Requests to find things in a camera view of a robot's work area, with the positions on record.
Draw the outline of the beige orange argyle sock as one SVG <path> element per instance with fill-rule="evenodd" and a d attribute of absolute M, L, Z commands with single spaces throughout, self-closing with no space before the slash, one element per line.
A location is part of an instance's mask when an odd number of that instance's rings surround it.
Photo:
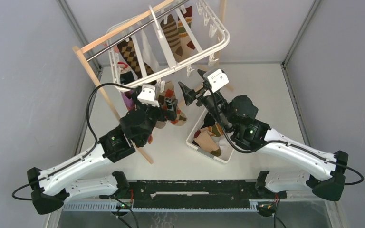
<path fill-rule="evenodd" d="M 157 100 L 163 111 L 163 115 L 171 124 L 182 126 L 186 123 L 187 118 L 178 106 L 174 85 L 172 81 L 168 81 L 164 85 L 164 91 L 160 92 Z"/>

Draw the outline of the white plastic clip hanger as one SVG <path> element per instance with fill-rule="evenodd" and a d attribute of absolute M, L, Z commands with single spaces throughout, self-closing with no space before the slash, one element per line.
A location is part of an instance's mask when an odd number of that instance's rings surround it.
<path fill-rule="evenodd" d="M 204 59 L 208 66 L 217 61 L 215 54 L 230 42 L 230 34 L 217 14 L 204 0 L 188 6 L 186 0 L 166 0 L 149 10 L 112 26 L 102 44 L 108 52 L 113 79 L 119 83 L 125 61 L 137 79 L 127 83 L 138 87 L 151 82 L 164 88 L 163 78 L 180 70 L 187 76 L 192 65 Z"/>

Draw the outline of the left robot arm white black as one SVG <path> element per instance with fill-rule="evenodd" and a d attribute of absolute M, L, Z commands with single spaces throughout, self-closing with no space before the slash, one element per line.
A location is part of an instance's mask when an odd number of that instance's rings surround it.
<path fill-rule="evenodd" d="M 122 171 L 83 180 L 82 176 L 116 163 L 144 147 L 157 122 L 175 120 L 177 101 L 165 99 L 165 107 L 139 104 L 120 119 L 120 124 L 99 138 L 88 150 L 50 169 L 27 171 L 32 188 L 31 201 L 40 215 L 49 214 L 69 201 L 101 195 L 124 198 L 130 186 Z"/>

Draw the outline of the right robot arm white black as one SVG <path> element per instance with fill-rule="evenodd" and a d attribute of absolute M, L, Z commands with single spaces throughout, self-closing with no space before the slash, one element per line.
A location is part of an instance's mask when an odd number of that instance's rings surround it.
<path fill-rule="evenodd" d="M 256 118 L 258 108 L 247 95 L 227 101 L 220 92 L 229 82 L 223 70 L 199 70 L 198 74 L 203 79 L 198 90 L 179 82 L 185 104 L 205 107 L 235 151 L 243 154 L 260 152 L 300 168 L 299 173 L 261 171 L 255 186 L 260 197 L 309 190 L 324 200 L 340 200 L 346 185 L 346 152 L 323 152 L 284 136 Z"/>

